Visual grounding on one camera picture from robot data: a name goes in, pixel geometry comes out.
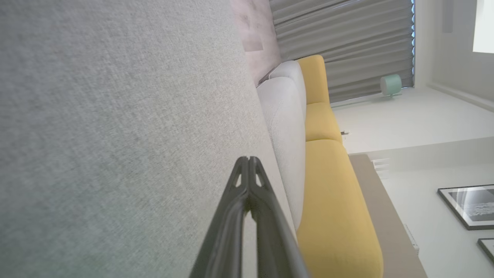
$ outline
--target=brown panel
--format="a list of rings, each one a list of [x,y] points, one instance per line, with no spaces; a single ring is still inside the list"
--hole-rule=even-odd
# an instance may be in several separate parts
[[[427,278],[395,207],[365,154],[351,155],[384,258],[384,278]]]

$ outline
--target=black picture frame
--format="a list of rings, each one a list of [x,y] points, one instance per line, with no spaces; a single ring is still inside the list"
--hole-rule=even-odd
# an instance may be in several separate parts
[[[465,219],[457,210],[456,205],[457,203],[452,203],[454,202],[454,199],[451,197],[446,196],[445,193],[448,193],[447,191],[451,191],[451,189],[462,189],[462,188],[477,188],[477,187],[484,187],[484,186],[492,186],[494,188],[494,185],[473,185],[473,186],[459,186],[459,187],[446,187],[446,188],[439,188],[437,189],[437,193],[439,196],[443,199],[443,201],[447,204],[447,206],[453,211],[454,215],[460,222],[465,226],[465,228],[469,231],[474,231],[474,230],[492,230],[494,229],[494,221],[478,221],[478,225],[472,225],[470,223],[474,222],[471,221],[470,219]]]
[[[487,246],[482,242],[482,240],[492,240],[494,241],[494,238],[479,238],[477,243],[479,244],[480,248],[485,252],[485,254],[491,259],[491,262],[494,264],[494,254],[487,248]]]

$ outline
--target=gray curtain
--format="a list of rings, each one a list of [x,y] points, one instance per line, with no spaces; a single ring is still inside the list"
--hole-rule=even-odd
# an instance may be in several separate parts
[[[411,0],[271,0],[282,60],[323,56],[331,102],[380,92],[399,74],[413,86]]]

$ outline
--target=framed black and white photograph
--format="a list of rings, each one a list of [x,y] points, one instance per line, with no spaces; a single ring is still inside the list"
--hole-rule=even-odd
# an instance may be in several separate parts
[[[494,238],[479,238],[478,243],[482,250],[494,263]]]
[[[440,188],[437,192],[467,230],[494,229],[494,185]]]

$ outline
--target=yellow cushion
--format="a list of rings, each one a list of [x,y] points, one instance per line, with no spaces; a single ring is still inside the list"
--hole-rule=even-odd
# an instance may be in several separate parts
[[[297,60],[304,76],[307,104],[315,102],[329,103],[328,77],[321,55],[312,55]]]
[[[298,246],[313,278],[382,278],[381,248],[342,144],[306,142]]]
[[[341,131],[329,103],[312,103],[307,106],[305,140],[332,139],[343,142]]]

